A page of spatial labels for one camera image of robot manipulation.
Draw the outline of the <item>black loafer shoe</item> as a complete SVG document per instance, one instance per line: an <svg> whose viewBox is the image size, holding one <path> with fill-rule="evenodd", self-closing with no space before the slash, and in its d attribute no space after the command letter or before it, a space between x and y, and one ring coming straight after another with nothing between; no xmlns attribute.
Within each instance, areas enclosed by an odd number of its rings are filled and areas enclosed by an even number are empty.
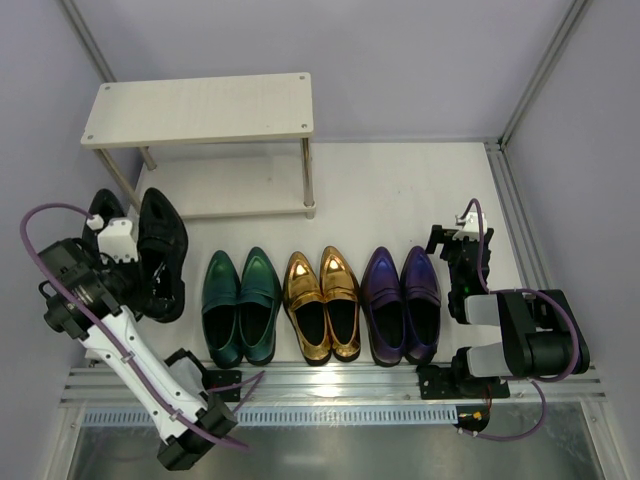
<svg viewBox="0 0 640 480"><path fill-rule="evenodd" d="M95 194L89 207L89 214L90 216L98 214L105 220L110 220L116 216L125 216L123 207L119 200L116 198L114 193L108 189L101 189ZM96 240L95 234L89 230L86 223L83 228L81 238L82 237L87 241Z"/></svg>
<svg viewBox="0 0 640 480"><path fill-rule="evenodd" d="M176 321L184 311L182 269L188 250L183 220L170 200L148 188L139 212L139 311L159 323Z"/></svg>

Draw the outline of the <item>green loafer shoe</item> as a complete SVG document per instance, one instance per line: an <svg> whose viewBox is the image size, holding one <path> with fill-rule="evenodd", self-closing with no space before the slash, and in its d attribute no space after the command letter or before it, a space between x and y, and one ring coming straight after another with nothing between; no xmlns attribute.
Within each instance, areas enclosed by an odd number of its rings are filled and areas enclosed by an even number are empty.
<svg viewBox="0 0 640 480"><path fill-rule="evenodd" d="M207 267L201 295L202 328L207 349L221 369L238 366L240 345L238 294L240 279L227 253L216 251Z"/></svg>
<svg viewBox="0 0 640 480"><path fill-rule="evenodd" d="M252 365L266 365L275 355L281 300L274 266L260 247L253 247L243 268L238 302L242 350Z"/></svg>

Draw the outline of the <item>gold loafer shoe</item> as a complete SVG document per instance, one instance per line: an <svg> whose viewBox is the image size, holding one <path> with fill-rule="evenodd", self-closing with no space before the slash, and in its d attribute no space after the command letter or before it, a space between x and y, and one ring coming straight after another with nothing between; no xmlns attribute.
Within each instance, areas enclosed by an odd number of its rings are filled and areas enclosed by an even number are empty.
<svg viewBox="0 0 640 480"><path fill-rule="evenodd" d="M332 352L339 361L352 362L361 352L359 286L350 265L334 246L323 251L320 287Z"/></svg>
<svg viewBox="0 0 640 480"><path fill-rule="evenodd" d="M284 308L305 362L310 366L326 364L331 357L331 342L324 296L309 260L299 251L288 261L283 294Z"/></svg>

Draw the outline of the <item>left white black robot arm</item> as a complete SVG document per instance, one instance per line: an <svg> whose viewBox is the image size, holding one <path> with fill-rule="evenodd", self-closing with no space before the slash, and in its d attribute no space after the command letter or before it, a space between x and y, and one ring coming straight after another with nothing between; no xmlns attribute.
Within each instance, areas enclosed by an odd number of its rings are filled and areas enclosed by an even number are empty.
<svg viewBox="0 0 640 480"><path fill-rule="evenodd" d="M43 295L45 322L96 353L131 390L159 433L157 459L166 469L188 470L215 445L244 449L229 435L234 414L206 390L204 366L184 349L163 360L144 342L134 270L79 239L58 241L37 258L47 271L39 287L53 290Z"/></svg>

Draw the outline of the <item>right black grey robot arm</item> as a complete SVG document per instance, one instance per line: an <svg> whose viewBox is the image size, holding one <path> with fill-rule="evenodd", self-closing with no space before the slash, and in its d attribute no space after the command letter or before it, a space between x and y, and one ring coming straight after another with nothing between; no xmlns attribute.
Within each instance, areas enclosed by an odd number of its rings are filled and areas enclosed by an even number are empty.
<svg viewBox="0 0 640 480"><path fill-rule="evenodd" d="M451 288L448 310L461 325L490 326L500 340L480 347L461 347L448 368L438 371L444 393L479 398L493 393L509 396L501 382L510 377L551 381L580 375L590 367L590 352L563 291L508 290L489 293L482 282L489 275L493 230L482 242L463 229L431 227L426 252L437 246L447 264Z"/></svg>

